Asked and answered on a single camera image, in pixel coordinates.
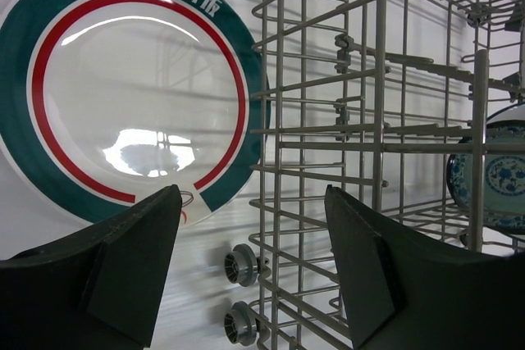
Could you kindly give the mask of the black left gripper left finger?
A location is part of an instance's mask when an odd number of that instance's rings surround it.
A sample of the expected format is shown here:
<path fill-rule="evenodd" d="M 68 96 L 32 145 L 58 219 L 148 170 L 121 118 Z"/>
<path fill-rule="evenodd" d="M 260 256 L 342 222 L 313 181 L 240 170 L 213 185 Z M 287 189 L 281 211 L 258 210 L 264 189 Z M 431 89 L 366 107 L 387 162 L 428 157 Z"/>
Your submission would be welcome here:
<path fill-rule="evenodd" d="M 173 184 L 1 262 L 3 349 L 150 347 L 180 225 Z"/>

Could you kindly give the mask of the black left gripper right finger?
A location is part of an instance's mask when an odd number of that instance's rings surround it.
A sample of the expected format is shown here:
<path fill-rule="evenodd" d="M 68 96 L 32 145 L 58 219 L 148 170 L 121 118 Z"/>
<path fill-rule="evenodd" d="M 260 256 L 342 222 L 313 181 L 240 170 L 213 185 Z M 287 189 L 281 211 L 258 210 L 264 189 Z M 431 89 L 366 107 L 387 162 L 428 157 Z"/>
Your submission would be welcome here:
<path fill-rule="evenodd" d="M 354 348 L 523 348 L 522 253 L 443 243 L 335 186 L 324 205 Z"/>

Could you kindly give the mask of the blue floral teal plate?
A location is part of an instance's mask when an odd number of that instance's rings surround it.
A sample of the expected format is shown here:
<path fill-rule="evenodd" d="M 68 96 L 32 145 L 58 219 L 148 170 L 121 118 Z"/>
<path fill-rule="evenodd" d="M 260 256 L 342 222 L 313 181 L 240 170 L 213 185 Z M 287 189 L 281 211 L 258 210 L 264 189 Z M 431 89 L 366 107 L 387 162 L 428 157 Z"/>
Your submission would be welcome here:
<path fill-rule="evenodd" d="M 450 196 L 465 211 L 472 199 L 472 156 L 449 156 L 446 181 Z M 524 156 L 488 155 L 485 159 L 484 225 L 508 234 L 524 233 Z"/>

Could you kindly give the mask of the green red rimmed plate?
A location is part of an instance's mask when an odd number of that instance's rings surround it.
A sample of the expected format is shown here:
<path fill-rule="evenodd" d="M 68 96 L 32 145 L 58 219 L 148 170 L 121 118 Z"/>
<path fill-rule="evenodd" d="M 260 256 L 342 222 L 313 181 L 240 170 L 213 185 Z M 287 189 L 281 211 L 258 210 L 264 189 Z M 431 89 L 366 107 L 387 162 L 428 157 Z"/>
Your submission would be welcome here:
<path fill-rule="evenodd" d="M 13 0 L 1 16 L 1 150 L 59 211 L 96 223 L 164 186 L 180 223 L 259 162 L 263 65 L 225 0 Z"/>

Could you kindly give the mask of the white plate teal line pattern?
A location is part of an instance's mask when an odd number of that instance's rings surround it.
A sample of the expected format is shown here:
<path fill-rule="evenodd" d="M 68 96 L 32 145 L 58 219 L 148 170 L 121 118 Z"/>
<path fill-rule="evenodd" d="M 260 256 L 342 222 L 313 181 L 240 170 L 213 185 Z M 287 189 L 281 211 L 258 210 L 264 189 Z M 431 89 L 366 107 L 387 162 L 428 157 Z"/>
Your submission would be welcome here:
<path fill-rule="evenodd" d="M 523 102 L 515 103 L 502 108 L 487 117 L 486 127 L 499 124 L 501 122 L 524 122 L 525 106 Z"/>

